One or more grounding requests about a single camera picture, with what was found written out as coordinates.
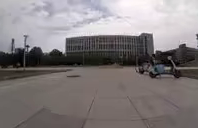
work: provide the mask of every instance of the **sky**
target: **sky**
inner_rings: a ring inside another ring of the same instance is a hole
[[[0,51],[27,43],[65,52],[65,39],[153,33],[155,50],[197,47],[198,0],[0,0]]]

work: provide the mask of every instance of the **motorcycle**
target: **motorcycle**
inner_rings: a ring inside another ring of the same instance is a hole
[[[172,57],[169,56],[168,60],[171,62],[171,69],[170,70],[165,70],[165,65],[164,64],[155,64],[152,66],[152,68],[149,71],[149,76],[151,78],[156,78],[158,75],[173,75],[175,78],[180,78],[181,77],[181,72],[180,70],[177,69],[176,64],[172,60]]]

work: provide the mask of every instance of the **grass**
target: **grass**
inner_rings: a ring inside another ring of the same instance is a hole
[[[0,81],[9,79],[18,79],[30,76],[38,76],[50,73],[67,72],[70,70],[27,70],[27,71],[9,71],[0,70]]]

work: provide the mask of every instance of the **pole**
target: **pole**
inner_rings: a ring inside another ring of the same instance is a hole
[[[27,37],[28,35],[24,35],[24,60],[23,60],[23,68],[25,71],[26,68],[26,46],[27,46]]]

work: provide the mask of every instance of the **paved ground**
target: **paved ground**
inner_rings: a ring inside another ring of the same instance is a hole
[[[14,127],[198,128],[198,80],[76,68],[3,81],[0,128]]]

